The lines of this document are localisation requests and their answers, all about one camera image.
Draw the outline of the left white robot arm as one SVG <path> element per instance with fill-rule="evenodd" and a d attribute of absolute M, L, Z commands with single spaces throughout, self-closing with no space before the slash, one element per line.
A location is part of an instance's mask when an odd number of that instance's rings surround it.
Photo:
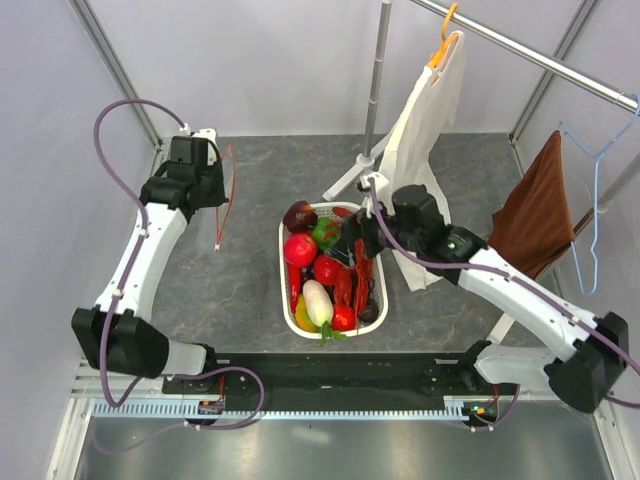
<path fill-rule="evenodd" d="M 74 312 L 72 330 L 104 376 L 184 375 L 196 392 L 211 392 L 220 371 L 207 361 L 209 347 L 169 339 L 151 313 L 169 256 L 194 214 L 228 200 L 217 148 L 205 138 L 173 140 L 168 160 L 130 196 L 137 218 L 123 256 L 94 306 Z"/>

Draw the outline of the clear zip top bag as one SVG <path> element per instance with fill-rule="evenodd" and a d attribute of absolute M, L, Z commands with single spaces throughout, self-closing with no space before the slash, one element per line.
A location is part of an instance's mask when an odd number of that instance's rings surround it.
<path fill-rule="evenodd" d="M 237 162 L 234 147 L 228 142 L 221 153 L 221 167 L 223 174 L 220 198 L 214 207 L 206 207 L 199 217 L 197 231 L 197 250 L 199 255 L 218 253 L 230 220 L 237 191 Z"/>

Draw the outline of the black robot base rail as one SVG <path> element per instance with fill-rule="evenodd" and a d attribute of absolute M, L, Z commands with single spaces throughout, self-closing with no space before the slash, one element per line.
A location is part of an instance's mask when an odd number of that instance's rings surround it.
<path fill-rule="evenodd" d="M 493 397 L 494 387 L 463 369 L 460 353 L 229 353 L 216 368 L 254 371 L 264 412 L 436 410 L 446 396 Z"/>

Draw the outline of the white radish with leaves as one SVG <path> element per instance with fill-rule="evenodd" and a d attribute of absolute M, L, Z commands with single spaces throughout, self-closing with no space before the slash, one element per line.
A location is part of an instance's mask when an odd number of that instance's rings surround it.
<path fill-rule="evenodd" d="M 328 339 L 344 340 L 346 335 L 331 326 L 334 307 L 324 286 L 316 280 L 307 280 L 303 284 L 302 293 L 308 316 L 320 330 L 321 345 Z"/>

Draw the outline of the red apple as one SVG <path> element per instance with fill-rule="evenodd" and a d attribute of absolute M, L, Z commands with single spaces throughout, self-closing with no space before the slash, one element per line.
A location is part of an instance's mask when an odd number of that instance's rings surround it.
<path fill-rule="evenodd" d="M 318 246 L 310 234 L 296 233 L 285 242 L 283 253 L 287 263 L 302 269 L 313 263 Z"/>

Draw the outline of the dark red onion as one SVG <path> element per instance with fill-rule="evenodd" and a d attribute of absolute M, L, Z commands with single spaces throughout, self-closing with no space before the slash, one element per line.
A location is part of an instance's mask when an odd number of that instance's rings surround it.
<path fill-rule="evenodd" d="M 313 207 L 306 201 L 300 200 L 292 204 L 282 223 L 290 233 L 300 233 L 313 229 L 318 221 L 318 215 Z"/>

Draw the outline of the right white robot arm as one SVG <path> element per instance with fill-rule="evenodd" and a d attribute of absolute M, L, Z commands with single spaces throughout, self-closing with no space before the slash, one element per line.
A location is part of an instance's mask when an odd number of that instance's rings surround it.
<path fill-rule="evenodd" d="M 458 381 L 467 392 L 509 383 L 550 391 L 582 413 L 592 413 L 626 368 L 639 365 L 629 354 L 627 322 L 575 306 L 528 278 L 483 239 L 445 222 L 423 185 L 409 185 L 385 208 L 368 179 L 368 206 L 348 216 L 327 255 L 353 267 L 363 257 L 392 249 L 452 285 L 490 302 L 541 342 L 540 348 L 511 348 L 480 340 L 464 355 Z"/>

